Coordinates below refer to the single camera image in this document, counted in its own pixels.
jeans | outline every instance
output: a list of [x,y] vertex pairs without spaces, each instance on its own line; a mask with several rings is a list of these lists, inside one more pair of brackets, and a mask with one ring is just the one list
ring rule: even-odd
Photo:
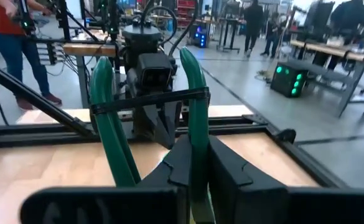
[[266,41],[266,47],[264,49],[265,54],[269,54],[270,51],[270,45],[273,43],[271,47],[271,55],[275,56],[277,51],[277,46],[279,45],[279,37],[277,35],[271,35],[268,37]]
[[24,35],[0,34],[0,53],[6,62],[7,72],[20,82],[22,82],[22,54],[24,54],[31,65],[42,96],[50,94],[46,67],[40,64],[35,43],[28,41]]

black clamp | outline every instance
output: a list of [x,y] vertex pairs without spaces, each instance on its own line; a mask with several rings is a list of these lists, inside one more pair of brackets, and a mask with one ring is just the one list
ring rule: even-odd
[[155,95],[141,96],[127,100],[116,100],[111,103],[98,103],[90,106],[93,115],[109,113],[124,109],[136,108],[140,106],[156,105],[159,103],[168,103],[182,100],[208,100],[210,92],[208,87],[196,88],[193,90],[182,90],[170,93],[161,93]]
[[275,135],[276,139],[294,144],[296,131],[293,129],[285,129]]

person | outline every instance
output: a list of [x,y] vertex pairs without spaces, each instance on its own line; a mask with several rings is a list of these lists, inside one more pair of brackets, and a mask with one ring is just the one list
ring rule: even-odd
[[[359,25],[364,26],[364,3],[363,0],[351,0],[341,3],[333,13],[331,13],[330,23],[333,30],[341,31],[348,30],[355,32]],[[345,45],[352,42],[353,37],[345,38]],[[315,62],[319,65],[324,65],[328,60],[328,55],[316,55]],[[328,65],[329,70],[334,70],[340,61],[340,57],[331,56]]]
[[264,48],[264,52],[261,53],[261,56],[269,56],[270,45],[273,45],[271,48],[271,58],[276,56],[277,46],[279,43],[278,17],[278,13],[275,12],[268,21],[266,26],[266,47]]
[[253,0],[252,5],[245,9],[244,20],[246,22],[244,54],[249,57],[259,36],[263,19],[263,8],[258,0]]
[[[35,0],[27,0],[27,4],[33,10],[51,15],[50,10]],[[61,105],[61,99],[49,91],[47,71],[45,66],[40,64],[36,44],[28,41],[21,26],[12,21],[16,14],[17,7],[12,0],[0,0],[0,53],[6,62],[7,72],[22,82],[22,54],[24,54],[31,65],[42,96],[56,105]],[[32,110],[32,105],[25,99],[16,95],[16,101],[21,109]]]

workbench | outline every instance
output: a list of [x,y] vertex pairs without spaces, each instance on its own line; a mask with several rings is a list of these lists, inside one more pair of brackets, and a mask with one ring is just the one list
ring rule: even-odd
[[348,51],[348,49],[346,47],[344,47],[344,46],[335,47],[335,46],[329,46],[326,44],[312,43],[312,42],[305,43],[305,42],[298,41],[298,40],[292,40],[290,42],[290,44],[293,47],[301,48],[301,52],[299,53],[298,60],[290,59],[289,60],[290,62],[296,63],[300,67],[308,69],[308,71],[310,71],[316,75],[321,75],[322,78],[325,78],[326,80],[328,80],[330,82],[340,82],[346,86],[345,89],[338,89],[338,88],[328,85],[325,82],[318,82],[315,80],[310,82],[320,88],[323,88],[323,89],[330,91],[331,93],[334,93],[341,97],[340,103],[337,106],[338,117],[340,117],[342,115],[343,111],[345,111],[345,109],[349,103],[364,103],[364,100],[354,100],[353,99],[353,94],[355,92],[355,89],[358,86],[358,83],[364,74],[364,54],[349,52],[346,55],[346,59],[356,61],[353,75],[350,77],[345,74],[341,74],[339,72],[335,72],[332,70],[327,70],[324,67],[314,65],[311,62],[305,62],[301,58],[302,55],[304,54],[305,50],[313,50],[316,52],[322,52],[325,54],[335,55],[335,56],[343,58]]
[[[99,40],[105,40],[106,34],[104,34],[100,30],[90,30],[91,33],[97,37]],[[88,40],[89,36],[84,33],[79,34],[73,40]],[[118,41],[122,42],[123,38],[119,35]],[[64,44],[63,45],[64,53],[67,55],[75,56],[75,60],[77,63],[77,72],[78,72],[78,81],[80,85],[80,93],[82,100],[82,108],[89,108],[89,93],[87,88],[87,67],[85,63],[85,56],[91,57],[115,57],[115,46],[113,44]]]
[[[240,48],[233,48],[234,44],[234,38],[236,35],[236,31],[238,28],[238,25],[241,24],[241,22],[238,19],[225,19],[225,18],[219,18],[220,21],[220,35],[219,35],[219,41],[217,45],[217,50],[225,51],[225,50],[237,50],[237,53],[240,53]],[[223,26],[225,26],[225,36],[223,37],[223,45],[222,45],[222,35],[223,35]],[[226,47],[226,41],[227,41],[227,35],[229,33],[229,26],[232,28],[231,32],[231,40],[230,40],[230,46]]]
[[[82,121],[88,110],[66,110]],[[210,106],[209,117],[252,114],[243,105]],[[54,123],[41,111],[28,111],[19,124]],[[319,184],[264,133],[218,136],[241,157],[290,186]],[[156,143],[131,143],[141,177],[169,152]],[[115,186],[101,143],[0,149],[0,224],[18,223],[19,207],[36,190],[51,186]]]

black pants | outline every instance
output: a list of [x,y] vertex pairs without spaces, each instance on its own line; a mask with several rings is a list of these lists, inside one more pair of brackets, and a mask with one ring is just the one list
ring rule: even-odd
[[270,35],[266,40],[266,47],[264,48],[265,54],[269,54],[271,44],[271,55],[272,57],[274,57],[276,55],[277,47],[279,45],[279,36],[277,34]]
[[252,50],[255,46],[256,39],[258,38],[259,30],[247,27],[245,33],[245,48],[244,52],[248,50],[248,47]]

